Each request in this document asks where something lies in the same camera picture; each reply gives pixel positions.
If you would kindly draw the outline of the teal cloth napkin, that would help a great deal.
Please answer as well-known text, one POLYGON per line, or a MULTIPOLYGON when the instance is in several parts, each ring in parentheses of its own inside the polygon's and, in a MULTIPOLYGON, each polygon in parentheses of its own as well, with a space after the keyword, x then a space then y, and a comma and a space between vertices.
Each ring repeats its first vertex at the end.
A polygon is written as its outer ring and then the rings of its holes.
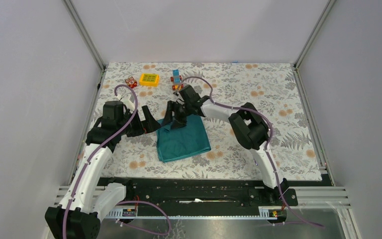
POLYGON ((187 117, 187 125, 171 129, 172 123, 156 131, 156 150, 163 163, 197 156, 211 151, 209 139, 200 116, 187 117))

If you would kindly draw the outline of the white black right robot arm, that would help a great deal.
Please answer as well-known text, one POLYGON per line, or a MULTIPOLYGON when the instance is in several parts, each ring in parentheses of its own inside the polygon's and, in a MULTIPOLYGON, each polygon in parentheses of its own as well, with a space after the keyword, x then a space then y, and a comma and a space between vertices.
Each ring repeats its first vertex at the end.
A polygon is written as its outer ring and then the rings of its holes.
POLYGON ((256 110, 252 103, 240 107, 216 102, 211 96, 200 96, 192 86, 179 90, 181 102, 168 101, 162 125, 172 129, 187 125, 187 117, 196 115, 213 118, 230 124, 238 143, 249 150, 262 174, 262 181, 269 189, 265 192, 268 203, 278 205, 285 199, 283 177, 277 169, 270 149, 273 138, 272 124, 256 110))

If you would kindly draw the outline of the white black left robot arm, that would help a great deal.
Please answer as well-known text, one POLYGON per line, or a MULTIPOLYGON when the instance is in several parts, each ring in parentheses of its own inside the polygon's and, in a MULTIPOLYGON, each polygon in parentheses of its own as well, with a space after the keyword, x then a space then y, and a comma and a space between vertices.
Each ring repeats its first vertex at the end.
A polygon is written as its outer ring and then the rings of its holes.
POLYGON ((45 213, 54 238, 95 239, 107 213, 118 202, 127 205, 134 200, 133 189, 121 183, 110 183, 97 199, 94 192, 122 136, 136 137, 161 127, 147 105, 142 107, 142 113, 144 120, 139 117, 137 104, 129 101, 108 101, 103 105, 102 116, 87 134, 83 158, 67 193, 45 213))

